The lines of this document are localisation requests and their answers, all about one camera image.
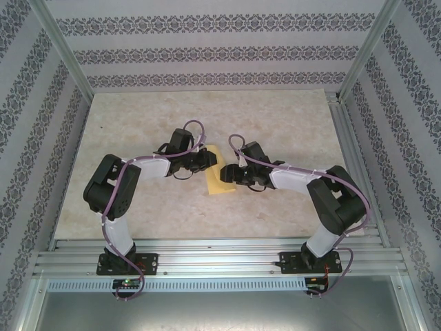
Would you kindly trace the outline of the yellow cloth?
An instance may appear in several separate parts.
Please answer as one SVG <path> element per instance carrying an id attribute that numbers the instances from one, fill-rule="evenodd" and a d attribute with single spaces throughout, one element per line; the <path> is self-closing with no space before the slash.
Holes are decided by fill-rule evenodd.
<path id="1" fill-rule="evenodd" d="M 226 165 L 220 150 L 215 145 L 206 145 L 209 152 L 216 155 L 217 164 L 205 170 L 205 178 L 209 195 L 230 193 L 236 190 L 234 183 L 221 181 L 221 169 Z"/>

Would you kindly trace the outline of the grey metal sheet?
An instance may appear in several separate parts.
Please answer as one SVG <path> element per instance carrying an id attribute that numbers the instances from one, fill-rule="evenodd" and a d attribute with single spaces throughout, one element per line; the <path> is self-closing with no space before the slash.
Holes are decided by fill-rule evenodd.
<path id="1" fill-rule="evenodd" d="M 37 331 L 407 331 L 397 303 L 379 295 L 300 292 L 49 293 Z"/>

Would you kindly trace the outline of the small circuit board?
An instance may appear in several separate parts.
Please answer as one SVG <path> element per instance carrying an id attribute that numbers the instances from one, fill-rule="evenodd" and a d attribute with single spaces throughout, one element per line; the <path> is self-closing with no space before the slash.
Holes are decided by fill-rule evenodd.
<path id="1" fill-rule="evenodd" d="M 112 289 L 128 289 L 128 290 L 138 290 L 141 286 L 141 281 L 139 279 L 114 279 L 112 283 Z"/>
<path id="2" fill-rule="evenodd" d="M 327 291 L 329 281 L 327 277 L 306 277 L 305 284 L 309 292 L 323 293 Z"/>

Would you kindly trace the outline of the long aluminium mounting rail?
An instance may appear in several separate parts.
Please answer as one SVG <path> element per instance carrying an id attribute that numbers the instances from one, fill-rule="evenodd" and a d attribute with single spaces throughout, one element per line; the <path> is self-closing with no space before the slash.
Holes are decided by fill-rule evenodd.
<path id="1" fill-rule="evenodd" d="M 136 241 L 142 253 L 158 254 L 157 276 L 227 278 L 279 276 L 279 252 L 299 250 L 303 238 L 260 239 L 146 239 Z M 58 240 L 37 255 L 32 276 L 46 279 L 92 278 L 104 242 Z M 348 275 L 398 276 L 409 273 L 399 248 L 388 248 L 377 235 L 349 237 L 342 242 L 352 253 L 340 253 Z"/>

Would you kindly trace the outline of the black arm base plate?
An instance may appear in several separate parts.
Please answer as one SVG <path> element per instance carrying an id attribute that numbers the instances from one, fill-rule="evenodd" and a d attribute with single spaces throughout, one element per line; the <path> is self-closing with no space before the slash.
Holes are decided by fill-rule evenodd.
<path id="1" fill-rule="evenodd" d="M 153 253 L 136 253 L 132 262 L 145 276 L 157 273 L 158 255 Z M 114 254 L 100 254 L 96 274 L 99 276 L 139 275 L 138 270 L 124 259 Z"/>
<path id="2" fill-rule="evenodd" d="M 340 255 L 335 251 L 327 253 L 321 258 L 314 255 L 307 255 L 305 252 L 280 252 L 279 262 L 275 265 L 280 268 L 283 274 L 340 274 L 342 265 Z"/>

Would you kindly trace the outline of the aluminium side rail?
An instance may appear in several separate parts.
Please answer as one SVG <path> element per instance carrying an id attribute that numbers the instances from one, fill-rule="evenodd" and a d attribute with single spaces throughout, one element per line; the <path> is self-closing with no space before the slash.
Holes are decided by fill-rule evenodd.
<path id="1" fill-rule="evenodd" d="M 347 171 L 361 189 L 362 193 L 365 194 L 371 207 L 370 219 L 364 227 L 366 233 L 365 236 L 367 236 L 367 230 L 376 228 L 382 245 L 386 248 L 390 248 L 391 244 L 384 226 L 382 214 L 378 208 L 377 199 L 369 180 L 361 149 L 353 131 L 349 115 L 347 114 L 347 109 L 344 104 L 339 102 L 336 93 L 326 92 L 325 96 L 334 122 Z"/>

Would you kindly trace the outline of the aluminium frame post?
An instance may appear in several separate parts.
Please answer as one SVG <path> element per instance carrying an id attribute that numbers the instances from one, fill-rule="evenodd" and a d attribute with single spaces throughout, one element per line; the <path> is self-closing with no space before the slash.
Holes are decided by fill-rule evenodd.
<path id="1" fill-rule="evenodd" d="M 83 97 L 85 98 L 88 105 L 92 105 L 94 98 L 94 91 L 81 69 L 79 62 L 77 61 L 74 52 L 69 46 L 66 38 L 56 21 L 52 16 L 45 0 L 28 0 L 32 11 L 37 16 L 40 24 L 43 26 L 46 34 L 49 36 L 52 44 L 56 48 L 60 58 L 63 60 L 68 71 L 72 75 L 76 85 L 81 91 Z"/>
<path id="2" fill-rule="evenodd" d="M 377 43 L 381 38 L 381 34 L 389 24 L 401 0 L 385 0 L 381 7 L 378 16 L 363 41 L 354 62 L 352 63 L 347 75 L 338 92 L 338 101 L 342 103 L 351 92 L 352 86 L 355 84 L 361 70 L 364 68 L 371 53 L 375 49 Z"/>

